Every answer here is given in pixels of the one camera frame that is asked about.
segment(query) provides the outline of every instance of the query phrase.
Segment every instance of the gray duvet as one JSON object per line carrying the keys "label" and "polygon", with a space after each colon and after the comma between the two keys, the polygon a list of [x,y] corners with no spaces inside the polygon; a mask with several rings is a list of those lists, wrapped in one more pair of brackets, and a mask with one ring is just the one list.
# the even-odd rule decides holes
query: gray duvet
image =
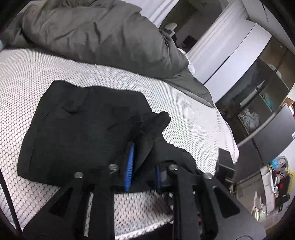
{"label": "gray duvet", "polygon": [[11,47],[38,45],[68,59],[161,79],[213,107],[171,37],[140,11],[119,0],[47,0],[18,14],[4,36]]}

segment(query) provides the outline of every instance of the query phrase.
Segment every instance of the bed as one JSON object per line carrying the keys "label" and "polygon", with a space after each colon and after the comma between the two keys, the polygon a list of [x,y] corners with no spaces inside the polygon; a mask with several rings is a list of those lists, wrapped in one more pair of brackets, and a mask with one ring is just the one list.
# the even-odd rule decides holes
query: bed
{"label": "bed", "polygon": [[[238,159],[232,132],[219,111],[161,80],[113,67],[78,63],[40,48],[4,49],[0,52],[0,168],[22,228],[58,190],[17,175],[24,135],[41,96],[54,80],[82,87],[100,85],[142,92],[152,111],[167,111],[172,118],[163,132],[165,140],[190,152],[204,172],[215,173],[218,148],[229,151],[233,162]],[[0,207],[13,222],[2,189]],[[171,220],[171,210],[154,191],[114,195],[116,239],[142,235]]]}

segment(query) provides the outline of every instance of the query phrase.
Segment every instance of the folded clothes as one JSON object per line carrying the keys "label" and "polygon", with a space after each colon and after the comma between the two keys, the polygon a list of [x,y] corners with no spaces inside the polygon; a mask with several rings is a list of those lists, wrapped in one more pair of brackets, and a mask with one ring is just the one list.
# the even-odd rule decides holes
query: folded clothes
{"label": "folded clothes", "polygon": [[131,191],[147,190],[147,185],[134,186],[157,163],[170,161],[190,171],[196,167],[190,153],[164,140],[162,131],[170,120],[166,112],[153,113],[140,92],[54,81],[24,137],[18,174],[62,186],[76,172],[112,163],[124,173],[134,142]]}

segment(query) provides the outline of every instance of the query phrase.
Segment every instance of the bolt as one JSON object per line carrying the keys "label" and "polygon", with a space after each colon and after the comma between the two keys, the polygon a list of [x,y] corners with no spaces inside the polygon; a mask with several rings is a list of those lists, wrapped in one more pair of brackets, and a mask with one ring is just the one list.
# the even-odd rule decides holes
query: bolt
{"label": "bolt", "polygon": [[82,178],[83,177],[83,173],[82,172],[76,172],[74,175],[75,178]]}
{"label": "bolt", "polygon": [[212,176],[211,173],[204,173],[204,174],[203,174],[203,177],[206,178],[206,179],[208,179],[208,180],[210,180],[210,179],[213,178],[213,176]]}
{"label": "bolt", "polygon": [[118,165],[117,164],[114,164],[114,163],[113,164],[110,164],[109,165],[109,169],[110,170],[117,170],[118,169]]}
{"label": "bolt", "polygon": [[169,169],[171,171],[176,171],[178,169],[178,166],[176,164],[171,164],[171,165],[169,165]]}

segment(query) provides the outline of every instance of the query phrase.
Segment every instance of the doorway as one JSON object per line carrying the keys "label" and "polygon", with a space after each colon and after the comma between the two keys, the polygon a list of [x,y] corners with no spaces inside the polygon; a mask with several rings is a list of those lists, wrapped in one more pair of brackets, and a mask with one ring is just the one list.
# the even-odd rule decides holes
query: doorway
{"label": "doorway", "polygon": [[224,0],[180,0],[159,28],[168,32],[176,46],[187,53],[227,4]]}

